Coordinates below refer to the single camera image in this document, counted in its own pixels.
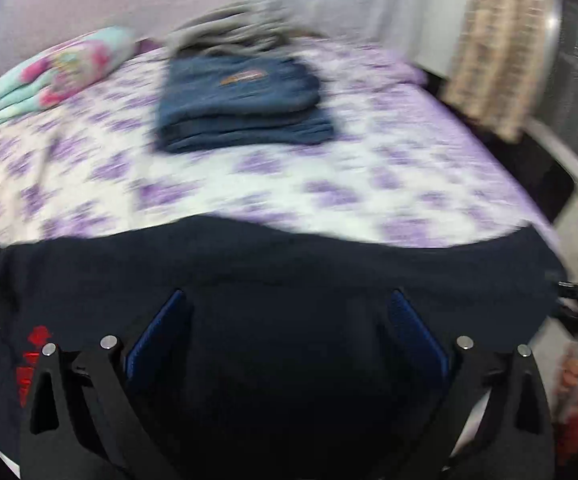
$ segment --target beige checkered curtain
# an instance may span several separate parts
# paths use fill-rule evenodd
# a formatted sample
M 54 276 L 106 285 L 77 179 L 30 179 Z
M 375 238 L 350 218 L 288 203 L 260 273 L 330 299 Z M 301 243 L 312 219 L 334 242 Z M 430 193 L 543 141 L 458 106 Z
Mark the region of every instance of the beige checkered curtain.
M 440 98 L 518 142 L 540 91 L 550 0 L 471 0 Z

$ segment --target metal screw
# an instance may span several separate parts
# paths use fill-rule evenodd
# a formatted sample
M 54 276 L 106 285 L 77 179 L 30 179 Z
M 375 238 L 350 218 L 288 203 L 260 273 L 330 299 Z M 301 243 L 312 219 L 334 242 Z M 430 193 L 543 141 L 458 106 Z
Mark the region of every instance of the metal screw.
M 42 355 L 46 355 L 47 357 L 52 355 L 56 349 L 55 343 L 47 343 L 42 347 Z
M 518 345 L 518 354 L 522 357 L 528 357 L 531 355 L 531 349 L 527 345 Z
M 115 335 L 105 335 L 100 340 L 100 346 L 105 350 L 110 350 L 118 344 L 118 338 Z
M 461 335 L 456 339 L 456 343 L 463 350 L 469 350 L 470 348 L 473 348 L 473 339 L 471 339 L 468 335 Z

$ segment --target red object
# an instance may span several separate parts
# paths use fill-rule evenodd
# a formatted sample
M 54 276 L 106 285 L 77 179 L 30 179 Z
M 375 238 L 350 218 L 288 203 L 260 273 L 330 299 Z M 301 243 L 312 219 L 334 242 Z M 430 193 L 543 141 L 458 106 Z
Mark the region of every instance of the red object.
M 578 452 L 578 414 L 556 426 L 556 457 L 563 465 Z
M 47 344 L 51 332 L 44 325 L 36 326 L 29 334 L 27 340 L 31 343 L 35 351 L 24 352 L 22 357 L 30 366 L 19 366 L 16 368 L 16 383 L 18 383 L 18 396 L 20 398 L 20 405 L 24 408 L 26 398 L 29 394 L 31 381 L 34 378 L 35 365 L 40 357 L 40 350 Z

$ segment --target purple floral bedsheet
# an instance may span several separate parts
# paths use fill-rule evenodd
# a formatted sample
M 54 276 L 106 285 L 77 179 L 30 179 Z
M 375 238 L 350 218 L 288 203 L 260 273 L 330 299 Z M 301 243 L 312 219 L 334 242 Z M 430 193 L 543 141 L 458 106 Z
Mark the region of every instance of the purple floral bedsheet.
M 416 85 L 415 69 L 373 47 L 305 40 L 299 51 L 323 79 L 334 142 L 156 152 L 161 50 L 0 126 L 0 244 L 200 213 L 411 247 L 499 237 L 528 222 L 552 239 L 511 176 Z

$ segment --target folded blue jeans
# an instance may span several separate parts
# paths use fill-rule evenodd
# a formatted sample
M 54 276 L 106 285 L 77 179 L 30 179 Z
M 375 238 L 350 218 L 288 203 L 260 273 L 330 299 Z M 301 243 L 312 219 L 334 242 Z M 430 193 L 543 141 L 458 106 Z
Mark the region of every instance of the folded blue jeans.
M 158 147 L 189 152 L 242 144 L 317 144 L 334 137 L 320 82 L 293 59 L 173 59 L 160 99 Z

